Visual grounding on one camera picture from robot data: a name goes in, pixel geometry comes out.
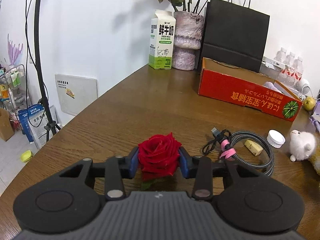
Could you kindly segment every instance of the silver screw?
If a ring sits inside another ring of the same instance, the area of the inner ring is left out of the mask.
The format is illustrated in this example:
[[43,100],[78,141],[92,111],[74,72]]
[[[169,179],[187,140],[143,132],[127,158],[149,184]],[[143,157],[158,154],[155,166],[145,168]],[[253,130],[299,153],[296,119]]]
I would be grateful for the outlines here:
[[195,195],[197,197],[209,197],[210,191],[207,189],[198,189],[198,190],[196,190]]
[[123,196],[123,192],[119,189],[113,189],[113,190],[109,190],[107,192],[108,197],[111,198],[119,198]]

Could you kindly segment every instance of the textured ceramic vase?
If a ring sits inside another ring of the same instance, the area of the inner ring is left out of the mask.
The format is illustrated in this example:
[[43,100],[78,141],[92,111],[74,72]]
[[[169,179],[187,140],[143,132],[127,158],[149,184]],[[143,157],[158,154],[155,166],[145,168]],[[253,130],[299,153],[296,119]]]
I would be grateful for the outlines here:
[[176,28],[172,55],[172,67],[181,70],[195,68],[195,50],[201,47],[204,17],[191,12],[174,12]]

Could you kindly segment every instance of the yellow wooden block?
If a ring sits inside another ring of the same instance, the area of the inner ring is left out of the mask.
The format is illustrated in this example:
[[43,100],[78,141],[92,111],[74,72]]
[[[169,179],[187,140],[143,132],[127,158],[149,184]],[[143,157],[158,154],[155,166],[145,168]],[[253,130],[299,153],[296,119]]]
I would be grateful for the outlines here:
[[244,143],[244,146],[247,147],[247,149],[254,155],[254,156],[258,156],[263,148],[261,147],[260,144],[252,141],[252,140],[246,140]]

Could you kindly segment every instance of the yellow sticker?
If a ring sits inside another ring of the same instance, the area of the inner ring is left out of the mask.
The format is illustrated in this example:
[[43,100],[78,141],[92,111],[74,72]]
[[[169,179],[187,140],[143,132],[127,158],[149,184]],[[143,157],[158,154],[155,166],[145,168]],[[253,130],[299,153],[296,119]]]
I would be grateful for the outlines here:
[[66,94],[68,96],[72,97],[72,98],[75,98],[75,94],[69,88],[67,88],[67,93]]

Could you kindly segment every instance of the green label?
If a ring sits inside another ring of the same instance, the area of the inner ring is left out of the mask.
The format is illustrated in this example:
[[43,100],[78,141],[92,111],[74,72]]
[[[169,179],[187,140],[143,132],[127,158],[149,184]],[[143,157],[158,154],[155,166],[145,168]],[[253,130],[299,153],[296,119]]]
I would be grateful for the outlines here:
[[172,41],[159,41],[159,43],[171,44],[171,43],[172,43]]
[[172,57],[154,57],[149,55],[149,65],[154,69],[166,69],[171,68]]

